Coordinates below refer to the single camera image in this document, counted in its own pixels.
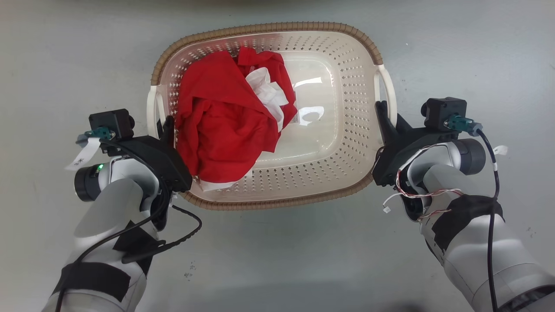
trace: cable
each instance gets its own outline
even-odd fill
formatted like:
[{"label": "cable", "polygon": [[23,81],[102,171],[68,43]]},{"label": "cable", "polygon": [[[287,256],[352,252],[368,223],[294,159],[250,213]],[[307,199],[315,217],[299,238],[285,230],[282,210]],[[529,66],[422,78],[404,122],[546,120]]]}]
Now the cable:
[{"label": "cable", "polygon": [[435,215],[435,214],[446,213],[446,212],[450,212],[450,211],[451,211],[451,209],[436,210],[436,211],[434,211],[434,212],[421,215],[420,217],[418,217],[418,221],[422,221],[423,219],[428,218],[428,217],[431,217],[431,216],[433,216],[433,215]]},{"label": "cable", "polygon": [[[490,141],[487,139],[484,132],[481,129],[476,130],[476,132],[482,137],[484,144],[486,145],[488,151],[490,152],[491,162],[493,164],[493,176],[495,177],[495,194],[493,195],[493,200],[497,200],[499,196],[499,173],[497,172],[497,162],[495,160],[495,153],[491,147]],[[490,284],[490,295],[491,304],[493,312],[497,311],[497,295],[495,293],[495,284],[493,282],[493,226],[495,224],[495,205],[491,206],[490,211],[490,228],[487,235],[487,276]]]},{"label": "cable", "polygon": [[[130,226],[130,227],[128,227],[128,228],[125,228],[125,229],[123,229],[123,230],[121,230],[121,231],[119,231],[119,232],[117,232],[117,233],[114,233],[114,234],[112,234],[112,235],[110,235],[110,236],[108,236],[108,237],[106,237],[106,238],[100,240],[99,242],[97,242],[96,244],[92,245],[92,246],[89,247],[87,250],[85,250],[85,251],[73,262],[73,268],[76,268],[76,267],[79,265],[79,263],[81,263],[81,262],[83,261],[83,259],[84,259],[88,254],[90,254],[94,249],[98,248],[99,246],[103,245],[104,243],[106,243],[106,242],[108,242],[108,241],[110,241],[110,240],[112,240],[112,239],[114,239],[114,238],[116,238],[116,237],[119,237],[120,235],[122,235],[122,234],[124,234],[124,233],[126,233],[126,232],[128,232],[128,231],[130,231],[130,230],[132,230],[132,229],[138,228],[138,227],[140,227],[140,226],[142,226],[142,225],[144,225],[144,224],[146,224],[146,223],[152,221],[153,219],[155,219],[156,217],[158,217],[158,216],[164,211],[164,207],[169,206],[170,191],[169,191],[169,189],[168,189],[168,186],[167,186],[166,183],[162,180],[162,178],[156,174],[156,171],[154,171],[154,169],[153,169],[149,164],[147,164],[141,157],[139,157],[138,155],[136,155],[134,152],[132,152],[132,151],[129,150],[128,148],[126,148],[126,147],[124,147],[124,146],[122,146],[122,145],[120,145],[120,144],[118,144],[118,143],[116,143],[116,142],[112,142],[112,141],[105,140],[105,139],[101,139],[100,142],[101,142],[101,143],[104,143],[104,144],[107,144],[107,145],[110,145],[110,146],[113,146],[113,147],[116,147],[116,148],[119,148],[120,150],[122,150],[123,152],[127,153],[129,156],[131,156],[132,158],[134,158],[134,159],[137,160],[138,162],[142,163],[145,167],[147,167],[147,168],[156,176],[156,178],[158,179],[158,184],[159,184],[159,186],[160,186],[160,189],[162,190],[162,193],[161,193],[161,195],[162,195],[162,201],[160,202],[160,206],[158,207],[158,209],[157,209],[152,215],[150,215],[148,218],[146,218],[146,219],[142,220],[141,222],[138,222],[138,223],[136,223],[136,224],[134,224],[134,225],[132,225],[132,226]],[[65,291],[66,291],[66,288],[64,288],[64,287],[62,287],[62,288],[60,289],[60,292],[59,292],[59,294],[58,294],[58,301],[56,302],[56,309],[55,309],[55,312],[60,312],[60,311],[62,310],[62,301],[63,301],[64,295],[65,295]]]},{"label": "cable", "polygon": [[381,156],[381,153],[384,151],[385,146],[382,146],[378,149],[378,151],[376,152],[376,158],[374,159],[374,164],[372,165],[372,168],[370,169],[370,172],[374,172],[374,167],[376,166],[376,164],[378,163],[378,159]]},{"label": "cable", "polygon": [[383,205],[384,208],[385,208],[385,204],[386,204],[387,202],[389,202],[390,199],[392,199],[392,198],[395,197],[395,196],[399,196],[399,195],[405,196],[405,197],[407,197],[407,198],[422,198],[422,197],[439,196],[439,195],[445,194],[445,193],[447,193],[447,192],[453,192],[453,193],[456,193],[456,194],[459,195],[459,196],[463,196],[463,192],[462,192],[460,189],[440,189],[440,190],[437,190],[437,191],[435,191],[435,192],[428,193],[428,194],[424,194],[424,195],[406,195],[406,194],[403,194],[403,193],[395,193],[395,194],[389,196],[389,197],[384,201],[384,203],[383,203],[382,205]]},{"label": "cable", "polygon": [[445,192],[455,192],[459,196],[463,195],[463,192],[460,189],[439,189],[435,192],[428,193],[428,194],[409,194],[409,193],[405,192],[403,190],[403,188],[401,187],[401,172],[404,170],[404,168],[407,167],[410,163],[412,163],[416,158],[418,158],[418,156],[420,156],[425,151],[427,151],[427,150],[429,150],[433,147],[438,147],[438,146],[446,146],[446,144],[445,143],[438,143],[438,144],[434,144],[434,145],[425,146],[425,147],[417,150],[416,153],[413,156],[411,156],[402,166],[399,167],[399,170],[397,171],[397,176],[395,178],[395,186],[397,187],[397,189],[399,190],[399,192],[402,195],[404,195],[405,197],[408,197],[408,198],[422,198],[422,197],[428,197],[428,196],[437,196],[437,195],[441,195]]},{"label": "cable", "polygon": [[143,253],[141,253],[141,254],[126,255],[126,256],[124,256],[124,257],[122,258],[122,263],[123,263],[123,264],[136,262],[136,261],[142,260],[142,259],[144,259],[144,258],[148,258],[148,257],[150,257],[150,256],[154,256],[154,255],[157,255],[157,254],[159,254],[159,253],[162,253],[162,252],[164,252],[164,251],[166,251],[166,250],[168,250],[168,249],[170,249],[170,248],[173,248],[173,247],[175,247],[175,246],[181,244],[182,242],[188,240],[189,238],[191,238],[193,235],[195,235],[195,234],[200,230],[200,228],[203,227],[203,222],[200,220],[199,217],[197,217],[197,216],[196,216],[195,214],[193,214],[192,212],[189,212],[189,211],[187,211],[187,210],[185,210],[185,209],[179,208],[179,207],[177,207],[176,205],[172,205],[171,207],[172,207],[173,209],[175,209],[175,210],[177,210],[177,211],[179,211],[179,212],[182,212],[182,213],[184,213],[184,214],[186,214],[186,215],[189,215],[189,216],[191,216],[193,219],[195,219],[195,220],[199,223],[199,225],[196,227],[196,229],[194,229],[193,231],[191,231],[191,233],[189,233],[189,234],[183,236],[182,238],[180,238],[180,239],[178,239],[178,240],[176,240],[176,241],[174,241],[174,242],[172,242],[172,243],[165,244],[165,245],[163,245],[163,246],[160,246],[160,247],[158,247],[158,248],[155,248],[155,249],[152,249],[152,250],[149,250],[149,251],[145,251],[145,252],[143,252]]}]

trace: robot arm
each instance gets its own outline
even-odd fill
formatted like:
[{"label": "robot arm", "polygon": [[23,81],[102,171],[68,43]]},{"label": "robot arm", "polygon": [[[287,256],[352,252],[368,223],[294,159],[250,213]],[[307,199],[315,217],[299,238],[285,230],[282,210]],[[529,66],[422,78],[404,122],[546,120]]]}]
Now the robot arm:
[{"label": "robot arm", "polygon": [[453,285],[476,312],[493,310],[488,278],[490,215],[495,215],[491,242],[491,275],[498,308],[495,311],[552,311],[555,276],[548,274],[504,222],[496,198],[486,196],[468,175],[486,161],[482,145],[471,135],[481,125],[466,119],[466,102],[429,99],[422,108],[425,128],[412,129],[399,115],[394,128],[376,103],[385,147],[372,174],[382,186],[395,185],[403,195],[407,216],[420,232]]},{"label": "robot arm", "polygon": [[[158,240],[172,192],[190,189],[192,177],[173,148],[173,120],[161,140],[133,138],[133,119],[125,109],[89,117],[108,163],[81,168],[75,192],[94,201],[74,232],[74,250],[43,311],[134,311],[144,293],[152,257],[170,244]],[[82,135],[80,143],[87,138]]]}]

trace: laundry basket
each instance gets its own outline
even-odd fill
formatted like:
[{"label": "laundry basket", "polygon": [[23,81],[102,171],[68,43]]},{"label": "laundry basket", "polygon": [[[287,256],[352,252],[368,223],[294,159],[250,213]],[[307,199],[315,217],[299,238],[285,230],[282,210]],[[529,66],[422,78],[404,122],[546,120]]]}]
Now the laundry basket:
[{"label": "laundry basket", "polygon": [[380,77],[394,125],[395,91],[374,43],[345,24],[260,24],[176,41],[162,54],[152,74],[147,99],[149,135],[158,137],[160,116],[176,114],[181,78],[189,65],[217,51],[236,56],[242,46],[283,56],[299,113],[282,131],[275,153],[262,153],[251,177],[209,192],[203,192],[194,180],[183,197],[213,210],[266,209],[344,197],[367,186],[382,144],[374,109],[381,99]]}]

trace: black tape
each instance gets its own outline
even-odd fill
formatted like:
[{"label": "black tape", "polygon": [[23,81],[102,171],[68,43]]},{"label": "black tape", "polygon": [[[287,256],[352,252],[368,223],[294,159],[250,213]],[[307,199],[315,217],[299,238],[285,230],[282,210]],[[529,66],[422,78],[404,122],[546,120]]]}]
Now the black tape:
[{"label": "black tape", "polygon": [[70,263],[62,269],[62,276],[52,294],[65,289],[87,289],[105,293],[122,302],[129,289],[129,276],[124,271],[106,263]]},{"label": "black tape", "polygon": [[[132,221],[129,221],[125,228],[130,228],[133,225],[134,223]],[[150,236],[141,227],[138,227],[120,235],[120,237],[118,237],[118,240],[115,242],[113,249],[117,251],[123,251],[126,254],[139,254],[143,250],[152,248],[153,246],[157,247],[158,245],[160,244],[156,239]],[[151,256],[137,261],[137,264],[143,270],[144,275],[148,274],[151,262]]]},{"label": "black tape", "polygon": [[442,214],[432,226],[436,234],[434,241],[443,250],[447,250],[449,243],[462,231],[472,219],[489,215],[492,205],[495,213],[503,218],[501,205],[491,197],[480,195],[463,195],[454,199],[447,209],[451,211]]}]

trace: black cable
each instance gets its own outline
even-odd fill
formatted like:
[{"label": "black cable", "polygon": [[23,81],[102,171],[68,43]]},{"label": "black cable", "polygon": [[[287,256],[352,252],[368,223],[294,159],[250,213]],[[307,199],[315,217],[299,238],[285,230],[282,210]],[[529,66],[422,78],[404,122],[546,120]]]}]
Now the black cable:
[{"label": "black cable", "polygon": [[[160,213],[162,213],[165,209],[163,209],[164,207],[169,206],[169,201],[170,201],[170,191],[168,189],[168,186],[166,185],[166,183],[162,180],[162,178],[160,176],[158,176],[156,174],[156,171],[149,165],[147,164],[141,157],[139,157],[138,155],[136,155],[135,153],[133,153],[131,150],[129,150],[128,148],[118,144],[117,142],[112,142],[109,140],[105,140],[105,139],[101,139],[100,140],[101,143],[119,148],[120,150],[122,150],[123,152],[125,152],[126,154],[128,154],[130,157],[134,158],[135,160],[137,160],[138,162],[142,163],[143,165],[145,165],[145,167],[147,167],[158,179],[158,184],[160,186],[160,189],[162,190],[162,201],[160,201],[160,206],[159,208],[156,210],[156,212],[154,212],[151,216],[149,216],[148,218],[142,220],[141,222],[138,222],[128,228],[125,228],[117,233],[114,233],[102,240],[100,240],[99,242],[97,242],[96,244],[92,245],[91,247],[89,247],[87,250],[85,250],[74,262],[73,262],[73,268],[76,268],[79,263],[81,263],[83,261],[83,259],[90,254],[94,249],[98,248],[99,246],[103,245],[104,243],[132,230],[135,229],[137,227],[140,227],[150,221],[152,221],[153,219],[157,218]],[[62,288],[60,289],[60,292],[58,294],[58,301],[56,303],[56,309],[55,312],[60,312],[62,310],[62,301],[65,295],[65,291],[66,288],[62,286]]]},{"label": "black cable", "polygon": [[[491,147],[490,141],[487,139],[484,132],[480,129],[476,131],[484,141],[488,151],[490,152],[491,162],[493,163],[493,176],[495,177],[495,194],[493,200],[497,200],[499,196],[499,173],[497,172],[497,163],[495,160],[495,153]],[[495,224],[495,205],[491,205],[490,211],[490,228],[487,236],[487,275],[490,284],[490,295],[493,312],[497,311],[497,295],[495,294],[495,285],[493,283],[493,226]]]},{"label": "black cable", "polygon": [[376,152],[376,158],[374,159],[374,164],[372,165],[372,168],[370,169],[370,173],[374,172],[374,167],[376,166],[376,164],[378,162],[378,158],[380,157],[380,155],[384,151],[384,149],[385,149],[385,146],[382,146]]},{"label": "black cable", "polygon": [[200,230],[200,228],[203,227],[203,222],[200,220],[199,217],[197,217],[197,216],[196,216],[195,214],[193,214],[192,212],[189,212],[189,211],[187,211],[187,210],[185,210],[185,209],[179,208],[179,207],[177,207],[176,205],[172,205],[171,207],[172,207],[173,209],[175,209],[175,210],[177,210],[177,211],[179,211],[179,212],[182,212],[182,213],[184,213],[184,214],[186,214],[186,215],[189,215],[189,216],[191,216],[193,219],[195,219],[195,220],[199,223],[199,225],[196,227],[196,229],[194,229],[191,233],[189,233],[189,234],[183,236],[182,238],[180,238],[180,239],[178,239],[178,240],[176,240],[176,241],[173,241],[173,242],[171,242],[171,243],[169,243],[169,244],[162,245],[162,246],[160,246],[160,247],[157,247],[157,248],[152,249],[152,250],[149,250],[149,251],[145,251],[145,252],[140,253],[140,254],[136,254],[136,255],[126,255],[126,256],[124,256],[124,257],[122,258],[122,263],[123,263],[123,264],[136,262],[136,261],[142,260],[142,259],[144,259],[144,258],[148,258],[148,257],[151,257],[151,256],[155,256],[155,255],[157,255],[157,254],[159,254],[159,253],[163,253],[164,251],[166,251],[166,250],[168,250],[168,249],[170,249],[170,248],[173,248],[173,247],[175,247],[175,246],[181,244],[182,242],[188,240],[188,239],[191,238],[193,235],[195,235],[195,234]]}]

